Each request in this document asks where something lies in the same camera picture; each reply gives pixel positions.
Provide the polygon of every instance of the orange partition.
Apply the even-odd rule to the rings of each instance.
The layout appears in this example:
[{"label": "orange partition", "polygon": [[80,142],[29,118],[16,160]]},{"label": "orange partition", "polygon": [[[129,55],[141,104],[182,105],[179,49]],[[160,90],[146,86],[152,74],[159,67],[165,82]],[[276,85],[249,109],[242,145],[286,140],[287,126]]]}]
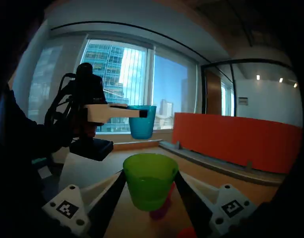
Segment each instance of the orange partition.
[{"label": "orange partition", "polygon": [[172,142],[210,157],[274,173],[288,173],[302,129],[244,117],[175,113]]}]

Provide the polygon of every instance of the green cup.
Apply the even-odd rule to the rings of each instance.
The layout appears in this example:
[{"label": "green cup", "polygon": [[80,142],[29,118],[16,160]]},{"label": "green cup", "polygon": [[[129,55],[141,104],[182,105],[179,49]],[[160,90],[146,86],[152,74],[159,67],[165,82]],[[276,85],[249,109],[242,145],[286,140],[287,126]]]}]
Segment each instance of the green cup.
[{"label": "green cup", "polygon": [[154,211],[165,202],[178,164],[161,154],[137,154],[124,161],[123,169],[133,204]]}]

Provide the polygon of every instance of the wooden door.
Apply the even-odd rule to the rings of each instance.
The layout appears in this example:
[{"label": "wooden door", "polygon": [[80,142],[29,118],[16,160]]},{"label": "wooden door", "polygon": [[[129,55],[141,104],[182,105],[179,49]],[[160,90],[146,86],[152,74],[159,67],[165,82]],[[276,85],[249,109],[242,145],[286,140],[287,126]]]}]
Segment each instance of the wooden door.
[{"label": "wooden door", "polygon": [[210,70],[205,71],[207,94],[207,114],[221,115],[221,80],[218,75]]}]

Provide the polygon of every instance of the person's arm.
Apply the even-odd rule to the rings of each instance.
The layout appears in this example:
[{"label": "person's arm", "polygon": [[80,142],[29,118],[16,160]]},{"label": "person's arm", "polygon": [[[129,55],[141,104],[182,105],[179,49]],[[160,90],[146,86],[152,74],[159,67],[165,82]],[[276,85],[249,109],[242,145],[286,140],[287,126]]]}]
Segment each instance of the person's arm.
[{"label": "person's arm", "polygon": [[5,130],[7,147],[30,159],[46,157],[68,146],[73,138],[73,127],[67,121],[46,127],[28,119],[16,104],[11,90],[6,90]]}]

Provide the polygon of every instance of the blue cup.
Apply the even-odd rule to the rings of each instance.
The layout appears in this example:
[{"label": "blue cup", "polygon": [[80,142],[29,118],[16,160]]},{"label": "blue cup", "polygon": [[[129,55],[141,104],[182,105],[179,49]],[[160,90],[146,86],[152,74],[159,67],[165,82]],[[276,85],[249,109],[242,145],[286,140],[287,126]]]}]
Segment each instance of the blue cup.
[{"label": "blue cup", "polygon": [[147,110],[147,117],[130,117],[131,136],[134,139],[150,139],[153,134],[156,106],[128,106],[128,109]]}]

